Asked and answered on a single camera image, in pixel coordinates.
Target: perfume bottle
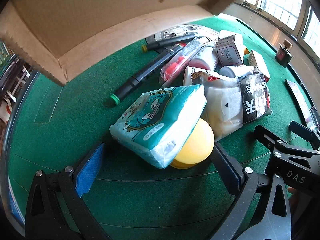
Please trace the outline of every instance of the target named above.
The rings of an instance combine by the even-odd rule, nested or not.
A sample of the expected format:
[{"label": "perfume bottle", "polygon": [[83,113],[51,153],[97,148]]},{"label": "perfume bottle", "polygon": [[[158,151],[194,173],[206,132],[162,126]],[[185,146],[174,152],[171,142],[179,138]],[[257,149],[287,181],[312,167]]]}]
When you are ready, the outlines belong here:
[{"label": "perfume bottle", "polygon": [[280,44],[280,48],[275,56],[275,59],[282,67],[287,67],[289,61],[292,58],[289,49],[291,49],[292,44],[288,40],[284,40],[283,42],[284,47]]}]

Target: packaged food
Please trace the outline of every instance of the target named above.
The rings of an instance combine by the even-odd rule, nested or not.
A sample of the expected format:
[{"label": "packaged food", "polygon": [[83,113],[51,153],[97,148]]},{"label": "packaged food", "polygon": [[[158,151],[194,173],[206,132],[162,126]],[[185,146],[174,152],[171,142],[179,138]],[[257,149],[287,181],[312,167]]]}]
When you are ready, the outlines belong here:
[{"label": "packaged food", "polygon": [[211,126],[215,141],[238,130],[244,123],[271,115],[270,93],[263,74],[223,80],[194,72],[192,82],[204,85],[207,104],[201,118]]},{"label": "packaged food", "polygon": [[202,85],[143,93],[109,130],[142,159],[165,168],[188,139],[205,104]]},{"label": "packaged food", "polygon": [[198,71],[202,71],[202,72],[205,72],[209,75],[212,75],[216,78],[221,78],[221,79],[224,79],[224,80],[228,80],[230,79],[229,77],[225,77],[225,76],[221,76],[219,75],[217,72],[215,71],[211,71],[211,70],[207,70],[207,69],[201,69],[201,68],[195,68],[195,67],[186,67],[186,70],[184,71],[184,77],[183,77],[183,85],[184,86],[190,86],[192,85],[192,78],[191,78],[191,74],[193,72],[198,72]]}]

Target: green felt table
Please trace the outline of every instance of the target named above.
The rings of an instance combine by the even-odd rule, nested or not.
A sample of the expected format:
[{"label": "green felt table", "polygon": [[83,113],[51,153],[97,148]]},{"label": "green felt table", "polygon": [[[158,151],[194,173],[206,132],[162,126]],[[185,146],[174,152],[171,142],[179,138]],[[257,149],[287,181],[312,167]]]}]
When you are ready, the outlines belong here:
[{"label": "green felt table", "polygon": [[[269,151],[252,136],[258,124],[290,144],[310,147],[288,129],[291,121],[301,119],[284,80],[296,80],[276,62],[275,52],[268,44],[236,20],[211,17],[194,23],[217,31],[241,33],[247,48],[262,54],[271,75],[267,85],[272,115],[246,124],[222,139],[220,143],[227,152],[244,167],[263,172]],[[43,75],[36,79],[16,122],[8,153],[8,174],[23,214],[36,171],[61,171],[102,140],[110,146],[91,190],[83,199],[113,239],[201,240],[222,218],[234,197],[228,194],[209,159],[186,170],[170,166],[157,169],[112,142],[110,125],[141,93],[160,87],[158,71],[120,105],[107,107],[109,94],[157,55],[142,53],[140,47],[144,43],[138,41],[106,57],[63,88]],[[175,85],[182,85],[181,76]],[[58,197],[65,217],[75,229],[68,208]],[[251,215],[257,200],[258,196],[252,202]]]}]

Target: medicine box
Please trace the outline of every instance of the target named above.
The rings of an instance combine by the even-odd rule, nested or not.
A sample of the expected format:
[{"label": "medicine box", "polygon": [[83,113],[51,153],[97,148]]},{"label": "medicine box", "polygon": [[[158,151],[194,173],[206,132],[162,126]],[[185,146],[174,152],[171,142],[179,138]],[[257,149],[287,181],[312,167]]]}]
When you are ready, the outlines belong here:
[{"label": "medicine box", "polygon": [[231,32],[231,31],[227,31],[227,30],[221,30],[219,33],[219,39],[223,39],[229,36],[235,35],[236,39],[235,42],[239,43],[239,44],[243,44],[243,37],[242,34],[240,33],[235,33],[235,32]]},{"label": "medicine box", "polygon": [[243,65],[242,44],[237,42],[235,34],[219,39],[214,50],[222,66]]},{"label": "medicine box", "polygon": [[269,81],[270,73],[260,53],[252,49],[248,56],[248,62],[249,66],[257,66],[259,72],[261,72],[264,75],[264,79],[266,80],[266,82]]}]

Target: wall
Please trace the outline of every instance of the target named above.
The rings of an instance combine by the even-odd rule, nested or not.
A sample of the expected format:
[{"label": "wall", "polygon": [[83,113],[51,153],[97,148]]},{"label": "wall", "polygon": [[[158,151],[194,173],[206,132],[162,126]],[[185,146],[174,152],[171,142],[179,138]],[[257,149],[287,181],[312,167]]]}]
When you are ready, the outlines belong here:
[{"label": "wall", "polygon": [[285,39],[291,42],[292,48],[290,51],[294,58],[291,59],[290,64],[309,91],[315,107],[320,110],[320,73],[294,40],[264,18],[235,3],[227,7],[223,13],[243,20],[276,48],[279,48],[279,43],[282,44]]}]

